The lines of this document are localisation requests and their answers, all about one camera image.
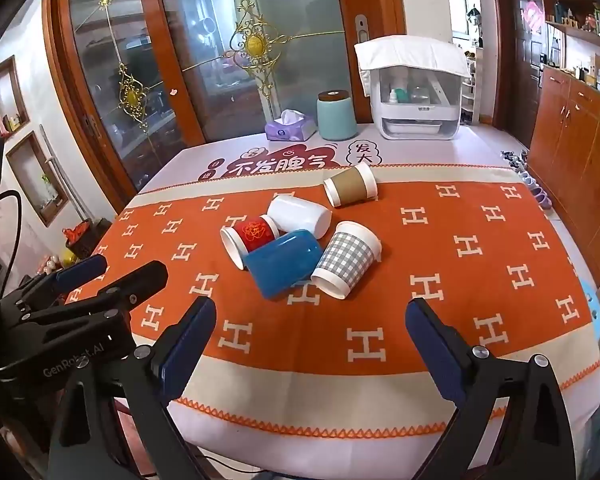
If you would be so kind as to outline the blue plastic cup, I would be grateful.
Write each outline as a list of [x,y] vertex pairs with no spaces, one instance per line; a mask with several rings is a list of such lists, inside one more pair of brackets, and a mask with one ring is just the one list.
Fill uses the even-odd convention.
[[261,295],[272,299],[309,278],[322,255],[313,234],[297,230],[245,255],[244,263]]

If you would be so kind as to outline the red patterned paper cup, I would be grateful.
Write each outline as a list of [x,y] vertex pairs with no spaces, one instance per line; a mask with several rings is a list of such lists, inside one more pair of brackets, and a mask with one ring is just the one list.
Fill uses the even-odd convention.
[[221,242],[239,270],[245,269],[245,256],[279,238],[279,230],[266,214],[238,217],[231,226],[220,229]]

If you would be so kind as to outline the plain white cup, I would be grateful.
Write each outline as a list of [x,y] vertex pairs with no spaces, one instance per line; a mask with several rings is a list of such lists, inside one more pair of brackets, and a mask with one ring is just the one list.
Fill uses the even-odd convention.
[[282,231],[307,230],[317,240],[332,224],[332,212],[325,206],[287,194],[275,196],[266,214]]

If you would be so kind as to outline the grey checked paper cup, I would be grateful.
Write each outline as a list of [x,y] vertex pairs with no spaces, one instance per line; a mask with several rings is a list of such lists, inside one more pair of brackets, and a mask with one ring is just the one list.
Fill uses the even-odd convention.
[[382,245],[366,226],[341,221],[310,276],[311,283],[332,298],[343,300],[374,262],[381,260]]

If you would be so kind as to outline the brown sleeved paper cup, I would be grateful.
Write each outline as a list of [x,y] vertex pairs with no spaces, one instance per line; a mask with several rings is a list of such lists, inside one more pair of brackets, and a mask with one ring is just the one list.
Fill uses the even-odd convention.
[[366,162],[360,162],[327,178],[323,185],[329,203],[336,208],[374,200],[378,197],[375,176]]

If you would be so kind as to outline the orange H-pattern tablecloth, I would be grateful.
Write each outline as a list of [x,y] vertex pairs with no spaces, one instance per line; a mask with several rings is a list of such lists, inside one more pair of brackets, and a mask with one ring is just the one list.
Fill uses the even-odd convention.
[[329,209],[318,244],[364,246],[350,276],[321,271],[279,294],[239,269],[221,230],[260,232],[277,196],[327,206],[343,169],[332,146],[195,148],[132,199],[97,246],[102,276],[71,301],[152,260],[166,288],[132,314],[151,344],[199,297],[214,332],[171,414],[184,437],[232,460],[317,478],[414,474],[448,423],[444,400],[404,325],[426,300],[470,344],[500,358],[550,360],[571,428],[600,406],[600,350],[588,302],[550,215],[495,155],[451,142],[391,143],[378,195]]

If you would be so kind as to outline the wooden glass sliding door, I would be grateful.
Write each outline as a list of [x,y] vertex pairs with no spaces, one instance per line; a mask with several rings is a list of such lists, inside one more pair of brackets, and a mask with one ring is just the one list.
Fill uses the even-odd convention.
[[184,148],[250,136],[346,90],[358,42],[404,32],[403,0],[42,0],[50,72],[87,167],[121,210]]

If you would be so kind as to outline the purple tissue box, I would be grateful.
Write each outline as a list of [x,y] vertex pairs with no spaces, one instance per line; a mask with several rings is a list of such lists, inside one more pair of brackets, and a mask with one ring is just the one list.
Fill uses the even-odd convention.
[[279,118],[264,127],[270,141],[304,142],[317,132],[315,120],[298,110],[283,110]]

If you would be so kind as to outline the teal canister with brown lid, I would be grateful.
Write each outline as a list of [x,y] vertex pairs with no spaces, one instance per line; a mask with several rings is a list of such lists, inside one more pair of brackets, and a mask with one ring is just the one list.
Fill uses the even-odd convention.
[[326,141],[345,141],[358,134],[353,102],[347,90],[327,90],[317,96],[318,132]]

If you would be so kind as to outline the wooden cabinet with shelves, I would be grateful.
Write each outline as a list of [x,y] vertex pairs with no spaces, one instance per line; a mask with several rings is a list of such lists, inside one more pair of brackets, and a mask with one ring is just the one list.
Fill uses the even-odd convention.
[[528,164],[600,284],[600,0],[542,0],[552,35]]

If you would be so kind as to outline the white countertop appliance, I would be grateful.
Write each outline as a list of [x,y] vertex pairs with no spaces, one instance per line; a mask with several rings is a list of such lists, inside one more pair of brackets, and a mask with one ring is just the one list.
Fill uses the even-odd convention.
[[374,124],[387,140],[451,140],[460,128],[462,82],[462,76],[438,70],[372,70]]

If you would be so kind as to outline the dark wooden entrance door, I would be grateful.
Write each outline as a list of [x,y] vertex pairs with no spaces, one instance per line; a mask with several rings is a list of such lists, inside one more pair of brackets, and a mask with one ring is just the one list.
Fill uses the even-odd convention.
[[540,100],[540,66],[531,62],[532,33],[521,17],[526,2],[494,0],[496,85],[493,122],[528,148]]

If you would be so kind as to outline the white cloth cover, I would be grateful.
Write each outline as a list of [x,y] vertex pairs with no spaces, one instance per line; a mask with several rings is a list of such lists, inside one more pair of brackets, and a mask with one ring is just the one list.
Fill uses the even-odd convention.
[[363,93],[372,92],[370,72],[396,66],[433,70],[467,78],[466,56],[454,44],[414,35],[382,36],[354,46]]

